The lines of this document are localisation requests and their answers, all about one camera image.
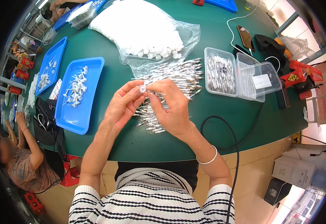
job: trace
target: black and white striped sweater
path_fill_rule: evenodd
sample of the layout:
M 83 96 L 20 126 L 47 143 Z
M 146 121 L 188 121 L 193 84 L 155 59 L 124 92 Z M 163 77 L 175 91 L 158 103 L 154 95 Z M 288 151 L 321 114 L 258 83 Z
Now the black and white striped sweater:
M 179 175 L 135 168 L 120 175 L 116 191 L 101 200 L 94 188 L 78 186 L 69 223 L 225 223 L 230 192 L 224 184 L 212 187 L 200 208 L 191 186 Z M 235 223 L 233 202 L 229 223 Z

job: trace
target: green workbench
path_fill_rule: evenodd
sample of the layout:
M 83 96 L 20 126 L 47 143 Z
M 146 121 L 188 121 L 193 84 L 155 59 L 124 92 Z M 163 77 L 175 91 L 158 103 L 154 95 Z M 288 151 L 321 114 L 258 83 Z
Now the green workbench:
M 204 49 L 213 47 L 228 52 L 233 52 L 230 45 L 232 38 L 226 21 L 228 19 L 247 15 L 249 12 L 244 9 L 246 1 L 235 0 L 238 11 L 232 13 L 223 8 L 205 3 L 203 7 L 194 5 L 191 0 L 149 0 L 162 10 L 171 15 L 174 19 L 192 24 L 200 24 L 201 37 L 197 46 L 188 59 L 204 58 Z M 257 9 L 252 15 L 236 19 L 229 23 L 235 39 L 233 44 L 242 46 L 236 26 L 241 25 L 249 30 L 251 36 L 255 34 L 266 35 L 275 38 L 274 24 L 262 10 Z M 105 63 L 99 79 L 96 94 L 94 96 L 91 119 L 88 132 L 79 135 L 68 130 L 64 130 L 67 153 L 70 155 L 83 156 L 87 147 L 92 142 L 97 128 L 104 117 L 104 112 L 116 90 L 124 83 L 133 78 L 132 71 L 128 65 L 119 63 L 119 53 L 114 43 L 102 34 L 87 29 L 87 27 L 77 30 L 71 28 L 68 23 L 58 30 L 54 41 L 45 46 L 43 52 L 35 59 L 34 69 L 30 69 L 28 87 L 41 66 L 41 61 L 45 53 L 63 37 L 67 36 L 67 45 L 62 56 L 58 78 L 63 78 L 67 65 L 76 59 L 98 57 L 104 58 Z M 254 56 L 257 60 L 263 61 L 265 56 L 256 50 Z M 284 68 L 284 74 L 289 73 L 288 63 Z M 201 85 L 205 87 L 205 80 L 201 80 Z M 46 89 L 39 96 L 48 99 L 54 85 Z M 25 103 L 28 90 L 23 94 Z M 280 110 L 277 104 L 275 93 L 266 95 L 261 114 L 258 117 L 255 128 L 251 128 L 257 119 L 261 103 L 248 101 L 240 98 L 220 96 L 208 93 L 205 89 L 196 95 L 195 99 L 189 103 L 189 115 L 192 122 L 200 129 L 202 121 L 210 115 L 219 115 L 226 119 L 232 126 L 238 141 L 243 139 L 250 131 L 250 135 L 240 145 L 240 150 L 248 150 L 262 146 L 281 138 L 292 135 L 307 127 L 307 122 L 303 119 L 303 107 L 306 101 L 300 100 L 298 94 L 291 88 L 288 89 L 291 107 Z M 130 162 L 163 162 L 181 161 L 195 159 L 192 150 L 182 141 L 173 137 L 170 133 L 148 134 L 142 127 L 135 128 L 138 123 L 135 117 L 123 128 L 117 137 L 109 160 L 130 161 Z M 32 121 L 29 129 L 34 133 Z M 206 122 L 204 133 L 207 140 L 220 148 L 228 148 L 234 145 L 234 139 L 229 128 L 223 121 L 210 119 Z M 41 147 L 53 149 L 53 146 Z M 219 151 L 221 155 L 235 152 L 236 149 Z

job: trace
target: hand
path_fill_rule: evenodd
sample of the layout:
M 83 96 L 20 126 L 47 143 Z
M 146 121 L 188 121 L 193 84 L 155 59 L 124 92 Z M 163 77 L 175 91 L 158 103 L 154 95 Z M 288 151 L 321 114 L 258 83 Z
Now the hand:
M 24 112 L 16 113 L 16 122 L 21 130 L 24 130 L 25 128 L 27 128 L 26 123 L 25 123 L 25 113 Z
M 152 109 L 159 123 L 173 136 L 182 141 L 186 141 L 192 130 L 196 129 L 194 123 L 189 120 L 188 99 L 181 90 L 170 79 L 157 81 L 147 86 L 149 91 L 157 91 L 165 93 L 164 99 L 167 102 L 169 109 L 165 110 L 162 107 L 159 98 L 148 93 Z
M 51 2 L 51 4 L 50 4 L 50 11 L 56 12 L 56 4 L 55 4 L 55 2 Z
M 103 122 L 113 125 L 120 131 L 147 95 L 139 92 L 138 85 L 142 84 L 144 84 L 142 80 L 134 80 L 117 90 L 104 113 Z
M 66 0 L 57 0 L 55 2 L 56 5 L 63 5 L 64 3 L 66 3 Z
M 7 129 L 9 129 L 9 130 L 12 129 L 8 119 L 5 120 L 5 125 L 6 125 Z

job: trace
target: patterned shirt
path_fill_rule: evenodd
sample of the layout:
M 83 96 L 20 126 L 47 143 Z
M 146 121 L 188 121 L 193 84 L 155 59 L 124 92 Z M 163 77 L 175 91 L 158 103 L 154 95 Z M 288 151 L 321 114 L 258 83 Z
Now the patterned shirt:
M 50 168 L 46 159 L 44 159 L 39 168 L 34 171 L 30 155 L 30 150 L 17 150 L 13 165 L 7 171 L 8 176 L 15 185 L 26 191 L 46 190 L 53 182 L 59 180 L 60 177 Z
M 213 186 L 200 207 L 181 176 L 164 169 L 135 168 L 120 175 L 116 191 L 99 199 L 91 186 L 75 190 L 69 223 L 225 223 L 231 187 Z M 235 223 L 232 199 L 229 223 Z

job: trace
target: black backpack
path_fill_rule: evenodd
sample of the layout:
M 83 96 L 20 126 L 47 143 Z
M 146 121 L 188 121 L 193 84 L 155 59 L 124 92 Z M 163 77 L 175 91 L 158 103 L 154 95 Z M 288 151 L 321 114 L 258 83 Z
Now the black backpack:
M 35 138 L 47 146 L 54 146 L 54 150 L 56 144 L 62 161 L 68 162 L 66 148 L 64 147 L 63 128 L 56 125 L 54 106 L 56 106 L 56 100 L 43 101 L 37 97 L 35 102 L 36 114 L 33 118 Z

